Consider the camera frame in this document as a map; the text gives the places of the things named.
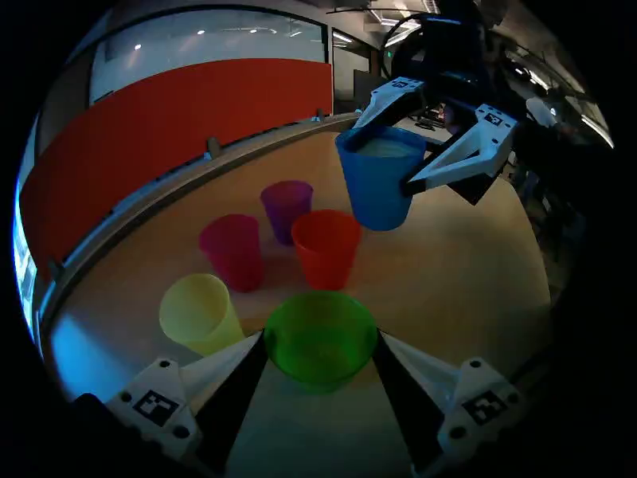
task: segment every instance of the desk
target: desk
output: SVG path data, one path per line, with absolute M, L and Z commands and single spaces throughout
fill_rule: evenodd
M 49 367 L 69 397 L 91 392 L 105 401 L 159 355 L 182 365 L 198 358 L 163 335 L 158 307 L 177 279 L 210 272 L 197 235 L 217 216 L 260 221 L 264 285 L 232 294 L 246 334 L 261 329 L 286 298 L 308 290 L 294 250 L 276 243 L 259 193 L 301 179 L 315 188 L 314 209 L 350 211 L 335 136 L 313 135 L 206 183 L 99 261 L 65 301 L 49 337 Z M 518 196 L 501 179 L 477 206 L 440 187 L 414 197 L 399 229 L 365 230 L 344 293 L 383 330 L 455 365 L 481 355 L 510 374 L 550 340 L 540 249 Z M 268 363 L 229 476 L 408 476 L 408 463 L 373 364 L 337 393 L 313 397 Z

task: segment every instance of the purple cup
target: purple cup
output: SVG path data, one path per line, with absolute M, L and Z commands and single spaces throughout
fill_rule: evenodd
M 313 192 L 312 186 L 303 181 L 276 182 L 261 192 L 265 212 L 281 244 L 294 244 L 292 225 L 299 216 L 311 211 Z

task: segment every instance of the red wall panel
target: red wall panel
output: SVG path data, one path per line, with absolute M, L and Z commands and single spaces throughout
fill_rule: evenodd
M 45 275 L 111 208 L 205 152 L 272 127 L 331 112 L 331 66 L 282 59 L 214 61 L 151 76 L 76 117 L 37 159 L 20 207 Z

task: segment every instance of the glass window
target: glass window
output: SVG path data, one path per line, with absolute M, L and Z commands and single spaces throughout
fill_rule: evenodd
M 332 30 L 334 65 L 334 114 L 353 112 L 358 107 L 354 100 L 354 70 L 369 73 L 372 49 L 362 41 Z
M 149 20 L 99 45 L 92 67 L 91 104 L 166 70 L 236 58 L 323 63 L 322 27 L 249 10 L 203 10 Z
M 29 247 L 26 244 L 17 191 L 14 208 L 14 266 L 20 300 L 22 301 L 22 310 L 25 314 L 26 324 L 31 333 L 31 338 L 33 338 L 33 317 L 31 309 L 33 302 L 33 285 L 35 284 L 37 270 L 31 253 L 29 252 Z

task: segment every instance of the orange cup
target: orange cup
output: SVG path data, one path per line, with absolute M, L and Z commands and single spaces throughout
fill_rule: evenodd
M 310 287 L 345 287 L 361 241 L 361 226 L 354 216 L 335 210 L 304 214 L 292 226 L 292 240 Z

